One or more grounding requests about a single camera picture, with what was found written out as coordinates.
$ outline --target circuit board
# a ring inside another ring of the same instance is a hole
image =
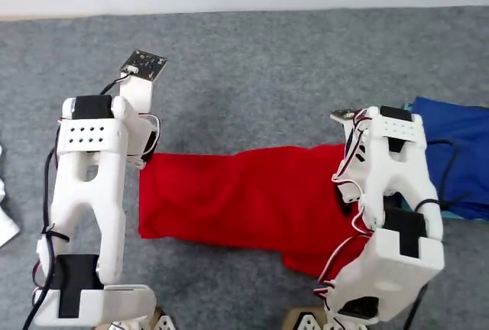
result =
[[[121,67],[123,73],[133,73],[142,79],[154,82],[167,64],[167,58],[136,50]]]

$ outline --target black wire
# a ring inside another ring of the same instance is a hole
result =
[[[56,169],[58,169],[58,140],[60,139],[60,126],[58,126],[58,129],[56,130],[56,138],[54,139],[54,165],[56,166]]]
[[[43,286],[41,286],[36,280],[36,273],[39,270],[39,267],[40,267],[40,261],[37,261],[37,263],[32,267],[32,282],[34,283],[35,286],[42,288]]]
[[[447,179],[449,177],[449,173],[453,168],[453,163],[457,160],[458,154],[460,153],[460,148],[458,147],[457,144],[455,144],[453,141],[449,141],[447,139],[437,139],[434,141],[429,141],[427,143],[428,145],[433,145],[433,144],[447,144],[450,145],[453,148],[453,154],[452,157],[450,158],[449,162],[446,164],[445,169],[443,170],[442,173],[442,179],[440,181],[440,188],[439,188],[439,202],[436,201],[435,199],[425,199],[422,202],[418,204],[418,206],[414,209],[415,212],[417,212],[424,204],[428,202],[434,202],[440,204],[440,208],[442,209],[447,209],[451,204],[455,204],[458,200],[461,200],[465,198],[466,196],[470,195],[469,194],[464,194],[463,196],[459,196],[458,198],[452,200],[451,202],[447,202],[445,200],[445,191],[446,191],[446,183]],[[413,307],[411,307],[410,314],[407,316],[406,321],[404,322],[404,328],[403,330],[409,330],[411,327],[411,324],[413,323],[414,316],[416,315],[416,312],[418,311],[419,305],[421,304],[421,301],[423,301],[423,297],[425,296],[426,290],[428,289],[428,283],[425,284],[421,290],[418,293],[418,296],[416,300],[414,301]]]
[[[111,326],[114,326],[114,327],[116,327],[116,328],[119,328],[120,330],[125,330],[125,329],[124,329],[122,326],[117,325],[117,324],[116,324],[116,323],[114,323],[114,322],[111,322],[111,324],[110,324],[110,325],[111,325]]]
[[[416,311],[418,310],[418,307],[421,304],[421,301],[423,300],[423,297],[425,296],[427,289],[428,289],[428,283],[422,286],[421,290],[419,290],[418,296],[413,303],[413,307],[411,307],[410,314],[407,316],[406,322],[404,322],[403,330],[410,329],[411,324],[413,323],[414,320],[414,315],[416,314]]]
[[[131,76],[133,73],[127,73],[125,76],[122,76],[120,78],[117,78],[117,79],[114,79],[112,80],[107,86],[105,86],[105,88],[99,93],[100,95],[104,95],[106,94],[108,91],[110,91],[112,89],[113,86],[115,86],[117,83],[119,83],[120,81],[128,78],[129,76]]]
[[[48,206],[48,195],[49,195],[49,167],[51,159],[53,158],[53,154],[56,153],[56,148],[53,147],[49,154],[46,157],[46,162],[44,164],[44,192],[43,192],[43,222],[44,227],[49,227],[49,206]],[[40,305],[46,299],[47,291],[51,287],[51,282],[53,281],[54,274],[54,247],[53,247],[53,238],[50,235],[44,236],[47,244],[47,252],[49,254],[49,269],[46,275],[46,282],[44,283],[44,287],[40,292],[39,298],[34,303],[31,312],[29,312],[28,317],[25,319],[24,326],[22,330],[28,330],[34,320],[34,317],[39,311]]]
[[[338,321],[336,317],[333,317],[333,320],[335,320],[336,323],[342,327],[342,330],[346,330],[346,328],[344,327],[344,325],[342,323],[340,323],[340,321]]]
[[[453,167],[453,163],[458,158],[458,154],[460,153],[460,148],[453,141],[449,141],[447,139],[437,139],[435,141],[428,142],[428,145],[433,145],[433,144],[448,144],[453,148],[452,158],[450,158],[449,162],[446,164],[445,170],[443,171],[442,174],[442,179],[440,181],[439,195],[440,195],[440,199],[443,200],[443,198],[445,197],[446,182],[449,177],[449,172]]]

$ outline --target cable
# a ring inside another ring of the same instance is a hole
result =
[[[453,200],[445,200],[445,191],[446,191],[446,183],[449,178],[449,173],[450,170],[453,168],[453,164],[458,158],[458,155],[460,154],[460,148],[458,147],[457,144],[455,144],[453,141],[449,141],[447,139],[437,139],[434,141],[429,141],[427,143],[428,145],[433,145],[433,144],[447,144],[453,147],[453,155],[450,158],[449,162],[446,164],[445,169],[443,170],[442,173],[442,178],[440,180],[440,188],[439,188],[439,200],[440,200],[440,208],[442,210],[448,210],[451,205],[456,204],[457,202],[460,202],[462,199],[465,199],[471,195],[471,192],[467,192],[465,194],[460,195],[459,197],[453,199]]]
[[[146,154],[150,153],[158,144],[158,141],[160,140],[160,135],[161,135],[161,121],[160,119],[154,115],[154,114],[139,114],[141,116],[151,116],[154,120],[156,120],[157,123],[157,134],[156,137],[154,138],[153,145],[151,145],[151,148],[148,148],[142,155],[141,157],[145,156]]]
[[[48,207],[48,195],[49,195],[49,167],[51,159],[53,158],[53,154],[55,153],[55,147],[51,148],[50,152],[47,154],[46,162],[44,163],[44,193],[43,193],[43,221],[44,227],[49,227],[49,207]],[[39,298],[32,306],[31,312],[29,312],[28,317],[25,319],[24,326],[22,330],[28,330],[34,320],[34,317],[39,311],[40,305],[46,299],[47,291],[51,287],[51,282],[53,281],[54,274],[54,247],[53,247],[53,238],[51,235],[45,234],[46,244],[47,244],[47,252],[49,254],[49,269],[46,275],[46,282],[44,283],[44,287],[42,288]]]
[[[133,72],[127,73],[125,76],[122,76],[120,78],[112,80],[107,86],[104,87],[104,89],[99,93],[100,95],[106,94],[108,91],[112,89],[113,86],[115,86],[117,83],[122,82],[123,80],[127,79],[129,76],[133,75]]]
[[[416,314],[423,297],[425,296],[426,290],[428,289],[428,283],[421,287],[419,290],[418,296],[413,303],[413,307],[411,307],[410,314],[407,316],[406,322],[404,322],[403,330],[409,330],[411,327],[411,323],[413,323],[414,315]]]
[[[43,286],[41,286],[36,280],[36,274],[37,271],[39,270],[39,266],[40,266],[40,260],[36,261],[36,263],[32,267],[32,282],[36,287],[42,288]]]
[[[338,254],[345,249],[346,245],[348,245],[350,242],[352,242],[354,239],[359,238],[359,237],[366,237],[370,238],[370,235],[363,235],[363,234],[358,234],[355,236],[350,236],[346,238],[331,254],[331,256],[328,259],[328,262],[324,266],[324,269],[322,270],[321,275],[319,276],[318,282],[324,282],[325,278],[331,273],[331,269],[333,267],[333,264],[336,261],[336,258],[338,257]]]
[[[344,327],[344,325],[342,323],[340,323],[340,321],[338,321],[338,319],[336,317],[333,317],[333,320],[335,320],[336,323],[342,327],[342,330],[346,330],[346,328]]]

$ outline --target wire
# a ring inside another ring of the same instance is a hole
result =
[[[157,134],[156,137],[154,138],[153,144],[151,147],[149,147],[147,150],[145,150],[142,154],[128,154],[129,157],[144,157],[146,154],[151,153],[151,151],[156,148],[158,141],[160,140],[160,135],[161,135],[161,121],[160,119],[154,115],[154,114],[139,114],[139,116],[151,116],[154,120],[156,120],[157,123]]]
[[[111,322],[111,323],[110,323],[110,326],[114,326],[115,328],[118,328],[118,329],[120,329],[120,330],[125,330],[125,328],[123,328],[123,327],[122,327],[122,326],[120,326],[120,325],[117,325],[115,322]]]
[[[353,127],[353,131],[352,131],[352,135],[357,131],[357,128],[358,128],[358,126],[360,125],[360,123],[362,121],[367,121],[367,120],[371,120],[371,119],[372,118],[369,118],[369,117],[363,117],[363,118],[358,119],[358,121],[356,121],[356,122],[353,121],[354,127]],[[340,170],[340,172],[338,172],[336,174],[335,178],[340,177],[343,173],[345,173],[345,171],[347,170],[347,168],[350,166],[350,163],[353,161],[353,157],[356,155],[357,150],[360,147],[361,136],[363,135],[364,131],[365,131],[365,129],[361,129],[360,130],[360,133],[358,133],[357,142],[355,143],[355,146],[353,147],[353,151],[350,153],[350,156],[345,161],[345,164],[343,164],[343,167]]]
[[[112,89],[113,86],[115,86],[117,83],[122,82],[123,80],[127,79],[129,76],[133,75],[133,72],[127,73],[125,76],[122,76],[120,78],[112,80],[107,86],[104,87],[104,89],[99,93],[100,95],[106,94],[108,91]]]
[[[434,141],[429,141],[427,144],[428,145],[433,145],[433,144],[447,144],[447,145],[452,146],[453,149],[454,149],[453,150],[452,157],[450,158],[449,162],[446,164],[445,169],[443,170],[442,178],[440,180],[439,194],[438,194],[439,195],[439,200],[440,200],[440,208],[442,210],[448,210],[448,208],[451,205],[454,205],[457,202],[460,202],[461,200],[463,200],[463,199],[469,197],[470,195],[472,195],[471,192],[467,192],[465,194],[460,195],[459,197],[457,197],[455,199],[452,199],[452,200],[449,200],[449,201],[445,200],[446,183],[447,183],[447,180],[449,178],[449,173],[450,173],[450,171],[453,168],[453,164],[455,163],[455,161],[458,158],[458,155],[460,154],[460,148],[453,141],[449,141],[447,139],[437,139],[437,140],[434,140]]]
[[[37,271],[39,270],[39,266],[40,266],[40,260],[36,261],[36,263],[34,264],[34,266],[32,267],[32,282],[34,283],[34,285],[38,288],[42,288],[43,286],[41,286],[37,280],[36,280],[36,274],[37,274]]]
[[[141,116],[151,116],[154,120],[156,120],[157,123],[157,135],[153,141],[153,145],[151,145],[151,148],[148,148],[141,156],[145,156],[146,154],[150,153],[157,145],[158,141],[160,140],[160,135],[161,135],[161,121],[160,119],[154,115],[154,114],[139,114]]]
[[[340,321],[336,317],[333,317],[333,320],[335,320],[336,323],[342,327],[342,330],[346,330],[346,328],[344,327],[344,325],[342,323],[340,323]]]
[[[49,227],[49,207],[48,207],[48,195],[49,195],[49,167],[51,159],[53,158],[53,154],[55,153],[55,147],[51,148],[50,152],[47,154],[46,162],[44,163],[44,193],[43,193],[43,221],[44,227]],[[34,317],[39,311],[40,305],[43,304],[46,299],[47,291],[51,287],[51,282],[53,281],[54,274],[54,247],[53,247],[53,238],[50,235],[44,236],[47,244],[47,252],[49,254],[49,269],[46,275],[46,282],[44,283],[44,287],[42,288],[39,298],[36,302],[32,301],[34,305],[32,306],[31,311],[29,312],[28,317],[25,319],[24,326],[22,330],[28,330],[31,326]]]
[[[326,265],[324,266],[324,269],[322,270],[322,273],[321,275],[319,276],[319,279],[318,281],[321,283],[321,282],[324,282],[325,281],[325,278],[329,275],[329,273],[331,272],[331,269],[332,269],[332,266],[333,264],[335,263],[335,260],[338,256],[338,254],[345,249],[346,245],[349,244],[350,242],[352,242],[354,239],[356,238],[359,238],[359,237],[366,237],[366,238],[370,238],[370,235],[362,235],[362,234],[358,234],[358,235],[355,235],[355,236],[350,236],[348,238],[346,238],[340,245],[338,245],[338,247],[333,251],[333,253],[331,254],[331,256],[329,257],[328,259],[328,262],[326,263]]]
[[[411,327],[411,324],[413,323],[414,320],[414,315],[416,314],[419,305],[421,304],[421,301],[425,296],[427,289],[428,289],[428,283],[422,286],[421,290],[419,290],[418,296],[413,303],[413,307],[411,307],[410,314],[407,316],[406,322],[404,322],[403,330],[409,330],[409,328]]]

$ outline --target red cloth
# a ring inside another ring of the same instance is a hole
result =
[[[343,155],[343,145],[155,154],[141,171],[139,233],[281,251],[287,267],[318,276],[337,246],[356,234],[331,182]],[[364,242],[347,246],[332,277]]]

